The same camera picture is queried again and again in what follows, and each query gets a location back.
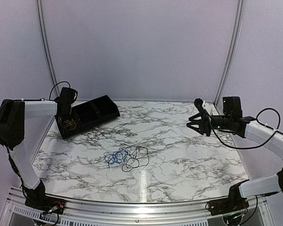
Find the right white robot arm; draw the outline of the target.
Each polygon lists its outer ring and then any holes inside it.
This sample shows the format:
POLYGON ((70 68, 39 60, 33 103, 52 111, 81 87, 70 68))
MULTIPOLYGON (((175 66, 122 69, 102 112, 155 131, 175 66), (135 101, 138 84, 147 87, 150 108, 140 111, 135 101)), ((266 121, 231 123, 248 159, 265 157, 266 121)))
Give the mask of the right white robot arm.
MULTIPOLYGON (((223 98, 223 114, 213 115, 206 101, 197 98, 198 113, 189 118, 186 126, 201 135, 210 136, 218 131, 237 135, 257 143, 253 149, 264 147, 283 161, 283 133, 259 121, 258 117, 243 116, 239 97, 223 98)), ((270 196, 283 193, 283 167, 274 175, 247 180, 231 186, 224 207, 236 210, 249 196, 270 196)))

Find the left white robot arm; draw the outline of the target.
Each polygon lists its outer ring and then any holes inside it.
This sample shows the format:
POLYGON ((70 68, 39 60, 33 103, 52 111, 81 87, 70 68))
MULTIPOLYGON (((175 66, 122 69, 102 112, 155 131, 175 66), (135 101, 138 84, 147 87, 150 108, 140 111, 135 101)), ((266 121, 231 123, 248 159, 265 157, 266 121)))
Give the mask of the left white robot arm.
POLYGON ((54 100, 5 99, 0 106, 0 145, 7 149, 8 160, 20 178, 26 199, 41 210, 50 206, 50 199, 25 151, 25 120, 42 116, 69 116, 77 96, 76 90, 63 87, 54 100))

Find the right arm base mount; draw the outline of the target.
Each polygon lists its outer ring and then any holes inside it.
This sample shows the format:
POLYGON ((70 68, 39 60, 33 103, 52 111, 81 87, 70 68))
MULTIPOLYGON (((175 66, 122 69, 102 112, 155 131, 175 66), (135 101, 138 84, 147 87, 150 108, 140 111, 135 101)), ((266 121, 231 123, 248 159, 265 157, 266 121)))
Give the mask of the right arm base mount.
POLYGON ((239 210, 246 210, 249 207, 248 201, 243 200, 231 204, 227 199, 211 200, 207 202, 205 209, 210 212, 212 216, 227 214, 239 210))

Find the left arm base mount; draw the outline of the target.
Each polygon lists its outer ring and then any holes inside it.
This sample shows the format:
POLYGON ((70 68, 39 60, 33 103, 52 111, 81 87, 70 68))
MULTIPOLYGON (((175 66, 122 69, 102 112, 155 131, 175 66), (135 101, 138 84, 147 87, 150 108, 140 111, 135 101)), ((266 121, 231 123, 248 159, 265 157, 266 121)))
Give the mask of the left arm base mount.
POLYGON ((31 196, 25 195, 25 205, 37 210, 43 211, 44 214, 63 214, 66 200, 45 196, 45 199, 37 200, 31 196))

